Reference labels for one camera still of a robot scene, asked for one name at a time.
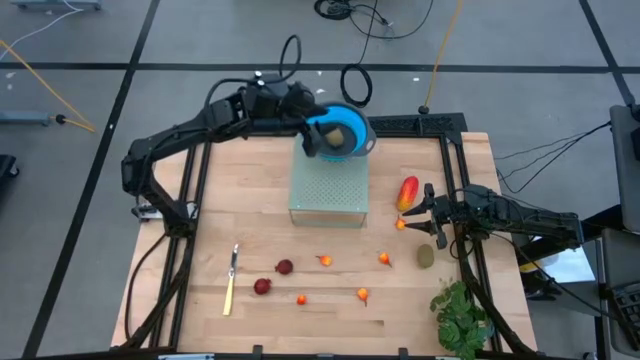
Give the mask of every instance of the floor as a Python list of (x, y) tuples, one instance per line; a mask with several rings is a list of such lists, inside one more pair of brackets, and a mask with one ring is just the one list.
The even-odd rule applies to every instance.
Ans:
[[(341, 100), (339, 69), (358, 60), (365, 37), (349, 21), (317, 16), (312, 3), (107, 0), (102, 11), (69, 16), (16, 46), (97, 131), (68, 124), (0, 128), (0, 153), (17, 156), (22, 170), (0, 203), (0, 358), (22, 355), (58, 256), (74, 240), (38, 355), (108, 347), (138, 227), (119, 170), (133, 139), (188, 120), (218, 79), (274, 69), (293, 33), (302, 38), (308, 64), (295, 79), (317, 91), (319, 101)], [(402, 34), (419, 23), (428, 5), (380, 0), (378, 10)], [(605, 123), (609, 107), (623, 103), (624, 88), (609, 71), (614, 64), (603, 55), (584, 5), (619, 66), (615, 74), (640, 96), (637, 1), (478, 0), (465, 3), (449, 39), (442, 64), (452, 66), (438, 75), (432, 112), (464, 112), (471, 131), (489, 133), (496, 156)], [(429, 85), (430, 68), (422, 65), (435, 62), (454, 10), (454, 1), (435, 0), (415, 35), (369, 42), (363, 63), (395, 65), (370, 72), (374, 92), (366, 114), (416, 112)], [(11, 42), (64, 11), (20, 11), (2, 2), (0, 39)], [(363, 16), (356, 20), (368, 27)], [(0, 108), (68, 114), (14, 61), (7, 55), (0, 63)], [(183, 63), (202, 66), (176, 65)], [(354, 97), (364, 97), (364, 82), (355, 74), (347, 84)], [(223, 87), (219, 94), (231, 90)], [(498, 166), (514, 169), (536, 155)], [(513, 186), (541, 164), (536, 166), (510, 178)], [(618, 203), (609, 132), (576, 145), (518, 197), (581, 217)], [(595, 350), (592, 318), (547, 304), (531, 304), (531, 313), (542, 351), (576, 357)]]

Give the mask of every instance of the knife handle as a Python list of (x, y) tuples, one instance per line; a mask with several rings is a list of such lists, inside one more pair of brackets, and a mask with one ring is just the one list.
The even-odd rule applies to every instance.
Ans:
[(224, 299), (224, 310), (222, 310), (222, 315), (229, 316), (231, 315), (231, 303), (233, 302), (233, 279), (235, 276), (229, 277), (229, 286), (227, 286), (227, 297)]

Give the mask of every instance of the green leaves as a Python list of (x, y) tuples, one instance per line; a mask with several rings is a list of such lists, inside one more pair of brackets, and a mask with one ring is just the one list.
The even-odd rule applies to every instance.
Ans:
[(438, 340), (459, 358), (475, 360), (475, 351), (482, 349), (493, 334), (493, 324), (482, 308), (467, 299), (467, 287), (462, 281), (441, 283), (446, 287), (429, 306), (440, 323)]

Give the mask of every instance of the wooden table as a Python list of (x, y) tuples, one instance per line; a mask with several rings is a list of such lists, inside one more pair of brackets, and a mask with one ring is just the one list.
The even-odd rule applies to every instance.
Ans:
[[(471, 182), (499, 191), (488, 136), (465, 133), (463, 139)], [(407, 347), (412, 355), (446, 354), (438, 343), (438, 324), (429, 302), (440, 291), (439, 279), (460, 277), (458, 264), (448, 250), (442, 250), (436, 251), (431, 268), (419, 269), (416, 249), (424, 243), (436, 249), (435, 238), (394, 227), (395, 200), (405, 177), (416, 175), (422, 184), (433, 183), (436, 195), (446, 192), (437, 140), (378, 140), (369, 155), (370, 212), (363, 229), (291, 224), (287, 205), (292, 146), (291, 138), (214, 145), (179, 350), (247, 353), (254, 344), (261, 344), (265, 353), (374, 355), (397, 354), (399, 347)], [(450, 153), (459, 187), (453, 147)], [(184, 159), (184, 153), (178, 154), (159, 162), (155, 169), (156, 177), (173, 196), (180, 187)], [(191, 193), (194, 191), (195, 179)], [(141, 226), (132, 269), (162, 231), (159, 221)], [(452, 241), (451, 226), (445, 226), (445, 231)], [(138, 274), (132, 329), (155, 304), (167, 243), (147, 259)], [(227, 272), (235, 243), (240, 250), (233, 310), (230, 317), (224, 317)], [(513, 248), (498, 238), (484, 244), (494, 303), (521, 339), (536, 348)], [(390, 254), (393, 268), (378, 262), (382, 251)], [(333, 264), (323, 267), (316, 255), (332, 256)], [(293, 261), (292, 274), (274, 272), (281, 259)], [(258, 278), (272, 280), (267, 295), (254, 293)], [(361, 287), (369, 289), (367, 307), (355, 294)], [(298, 294), (307, 296), (307, 305), (296, 305)], [(114, 345), (124, 341), (123, 309), (124, 298)], [(173, 306), (169, 309), (165, 324), (173, 316)], [(169, 327), (164, 326), (161, 343), (167, 342)]]

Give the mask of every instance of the knife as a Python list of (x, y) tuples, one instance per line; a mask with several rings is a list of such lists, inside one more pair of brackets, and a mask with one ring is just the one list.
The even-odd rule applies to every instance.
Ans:
[(238, 262), (238, 244), (233, 247), (231, 253), (231, 266), (229, 267), (229, 286), (227, 286), (227, 297), (224, 300), (224, 310), (222, 315), (231, 315), (231, 303), (233, 302), (233, 280), (236, 278), (236, 265)]

